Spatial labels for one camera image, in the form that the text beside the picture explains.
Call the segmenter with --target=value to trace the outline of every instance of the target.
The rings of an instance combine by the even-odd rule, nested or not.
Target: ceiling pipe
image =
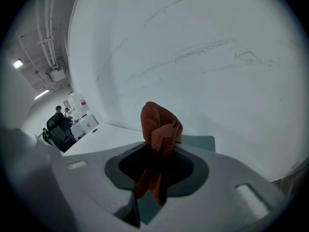
[[[29,59],[29,61],[31,62],[31,64],[33,65],[33,67],[35,68],[36,73],[38,73],[38,74],[41,76],[41,78],[42,78],[53,90],[56,90],[49,82],[46,81],[45,77],[40,73],[40,71],[38,70],[38,68],[37,68],[37,67],[35,66],[35,64],[33,63],[32,59],[30,58],[28,52],[26,51],[26,49],[25,49],[25,47],[24,47],[24,44],[22,43],[20,37],[18,36],[18,31],[17,31],[17,29],[16,29],[16,36],[17,36],[17,38],[18,38],[18,41],[19,41],[21,47],[22,47],[23,50],[24,50],[24,53],[26,54],[27,58]]]
[[[57,59],[56,59],[55,47],[54,47],[54,39],[53,39],[53,8],[54,8],[54,0],[51,0],[50,10],[49,10],[49,31],[50,31],[50,37],[51,37],[52,51],[54,54],[56,65],[57,65]]]
[[[39,0],[36,0],[36,4],[35,4],[36,6],[36,16],[35,16],[35,18],[36,18],[36,23],[37,23],[37,30],[38,30],[38,35],[39,35],[39,39],[40,39],[40,41],[41,40],[43,40],[43,34],[42,34],[42,31],[41,31],[41,27],[40,27],[40,5],[39,5]],[[52,63],[51,63],[51,61],[49,60],[49,57],[48,57],[48,54],[47,54],[47,51],[46,51],[46,48],[45,48],[45,45],[44,44],[41,44],[41,46],[42,46],[42,50],[43,50],[43,52],[44,52],[44,55],[45,55],[45,58],[46,58],[46,61],[47,61],[47,63],[48,63],[48,65],[49,65],[49,67],[52,67]]]
[[[50,28],[49,28],[49,5],[50,5],[50,0],[44,0],[44,24],[45,24],[45,36],[47,39],[49,39],[51,37],[50,35]],[[47,42],[48,45],[48,49],[49,49],[49,54],[51,56],[52,62],[53,62],[53,66],[56,65],[56,61],[54,58],[54,52],[52,50],[52,43],[50,41]]]

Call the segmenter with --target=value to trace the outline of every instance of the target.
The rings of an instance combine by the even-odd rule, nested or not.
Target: table surface
[[[66,151],[63,156],[108,150],[142,141],[145,140],[141,131],[100,123]]]

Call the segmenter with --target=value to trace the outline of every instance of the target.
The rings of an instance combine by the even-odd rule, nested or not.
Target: green mat
[[[182,144],[216,152],[215,141],[212,136],[183,135]],[[161,209],[161,207],[155,202],[149,190],[141,199],[137,200],[137,204],[139,207],[140,220],[145,224],[148,224]]]

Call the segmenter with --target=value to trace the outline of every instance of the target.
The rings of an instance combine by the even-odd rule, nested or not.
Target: ceiling light
[[[42,95],[46,94],[49,90],[45,90],[43,93],[39,94],[34,100],[38,99],[39,97],[41,97]]]
[[[17,68],[19,68],[20,66],[22,66],[23,63],[22,63],[22,62],[20,61],[20,59],[19,59],[19,60],[17,60],[13,65],[14,65],[15,69],[17,69]]]

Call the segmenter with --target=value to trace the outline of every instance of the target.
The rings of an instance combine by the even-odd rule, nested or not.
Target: chair backrest
[[[48,134],[60,151],[66,152],[76,140],[70,129],[69,121],[62,114],[53,115],[46,123]]]

